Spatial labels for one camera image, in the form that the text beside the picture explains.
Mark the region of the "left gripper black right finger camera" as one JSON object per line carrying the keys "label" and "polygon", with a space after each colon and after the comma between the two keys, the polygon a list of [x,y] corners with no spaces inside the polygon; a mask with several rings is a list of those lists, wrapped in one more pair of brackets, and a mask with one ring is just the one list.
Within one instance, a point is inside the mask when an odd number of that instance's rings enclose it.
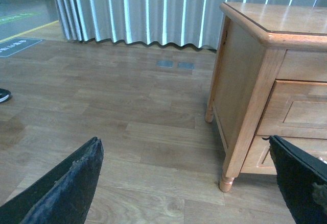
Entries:
{"label": "left gripper black right finger camera", "polygon": [[264,138],[277,184],[296,223],[326,223],[326,161],[277,135]]}

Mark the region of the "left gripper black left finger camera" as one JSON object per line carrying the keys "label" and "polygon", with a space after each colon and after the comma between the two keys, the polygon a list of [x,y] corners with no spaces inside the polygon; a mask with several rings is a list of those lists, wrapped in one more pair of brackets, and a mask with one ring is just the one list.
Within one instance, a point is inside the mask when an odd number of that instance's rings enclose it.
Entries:
{"label": "left gripper black left finger camera", "polygon": [[104,150],[97,137],[1,206],[1,223],[85,223]]}

